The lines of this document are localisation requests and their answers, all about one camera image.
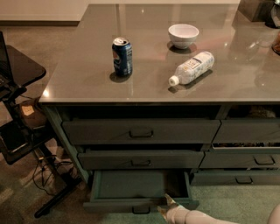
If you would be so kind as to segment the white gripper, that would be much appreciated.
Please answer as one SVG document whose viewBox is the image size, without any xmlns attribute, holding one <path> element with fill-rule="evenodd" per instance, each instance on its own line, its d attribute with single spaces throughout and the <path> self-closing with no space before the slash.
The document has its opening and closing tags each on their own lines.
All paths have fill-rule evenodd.
<svg viewBox="0 0 280 224">
<path fill-rule="evenodd" d="M 174 206 L 176 201 L 169 195 L 164 195 L 166 198 L 167 205 L 170 206 L 168 210 L 162 208 L 161 206 L 157 207 L 159 213 L 167 220 L 168 224 L 188 224 L 189 210 L 183 206 Z"/>
</svg>

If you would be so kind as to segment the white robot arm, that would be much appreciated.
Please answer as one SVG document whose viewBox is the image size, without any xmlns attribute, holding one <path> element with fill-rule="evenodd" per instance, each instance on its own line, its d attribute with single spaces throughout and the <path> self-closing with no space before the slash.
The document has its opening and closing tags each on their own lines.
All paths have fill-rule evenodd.
<svg viewBox="0 0 280 224">
<path fill-rule="evenodd" d="M 189 210 L 176 202 L 169 194 L 164 195 L 167 208 L 157 207 L 167 224 L 238 224 L 228 220 L 219 220 L 198 210 Z M 274 207 L 267 224 L 280 224 L 280 205 Z"/>
</svg>

